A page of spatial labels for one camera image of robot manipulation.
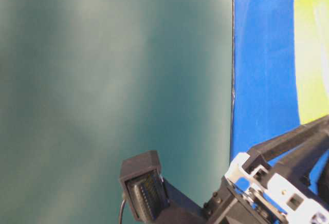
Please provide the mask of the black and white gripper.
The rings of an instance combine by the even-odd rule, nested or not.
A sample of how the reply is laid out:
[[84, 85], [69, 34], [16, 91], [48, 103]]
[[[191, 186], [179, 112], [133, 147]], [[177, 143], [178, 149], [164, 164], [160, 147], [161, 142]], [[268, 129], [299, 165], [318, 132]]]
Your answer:
[[[275, 173], [266, 186], [256, 176], [268, 173], [268, 161], [301, 145], [327, 138], [328, 116], [238, 153], [209, 203], [208, 223], [328, 223], [328, 207]], [[243, 165], [248, 160], [248, 172]]]

